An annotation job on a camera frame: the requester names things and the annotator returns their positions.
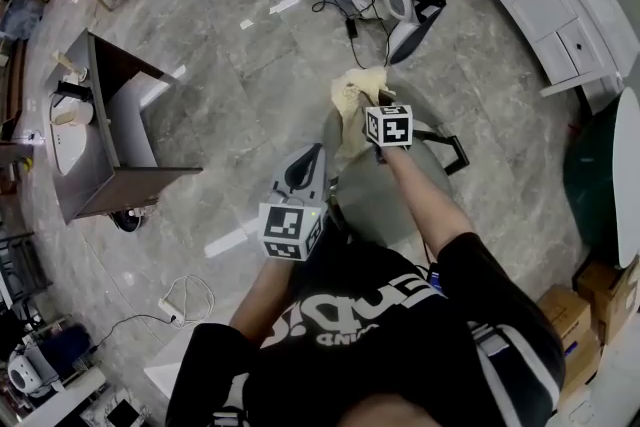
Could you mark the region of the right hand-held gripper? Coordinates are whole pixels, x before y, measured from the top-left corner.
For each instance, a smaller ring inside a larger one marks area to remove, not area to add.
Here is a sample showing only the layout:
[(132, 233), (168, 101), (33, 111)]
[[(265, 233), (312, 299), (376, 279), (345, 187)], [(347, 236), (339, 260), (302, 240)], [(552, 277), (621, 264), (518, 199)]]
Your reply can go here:
[(397, 99), (393, 91), (379, 91), (377, 101), (365, 93), (359, 93), (359, 103), (364, 114), (363, 133), (374, 147), (378, 164), (385, 164), (382, 150), (400, 148), (408, 150), (413, 141), (413, 111), (410, 105)]

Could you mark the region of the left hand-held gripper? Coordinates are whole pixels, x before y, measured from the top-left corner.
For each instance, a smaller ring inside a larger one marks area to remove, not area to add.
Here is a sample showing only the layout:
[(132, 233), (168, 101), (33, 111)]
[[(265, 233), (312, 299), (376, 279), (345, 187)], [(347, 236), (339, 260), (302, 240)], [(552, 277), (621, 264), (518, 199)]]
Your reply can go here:
[(275, 169), (259, 205), (257, 235), (269, 258), (305, 261), (327, 216), (326, 151), (321, 143), (292, 153)]

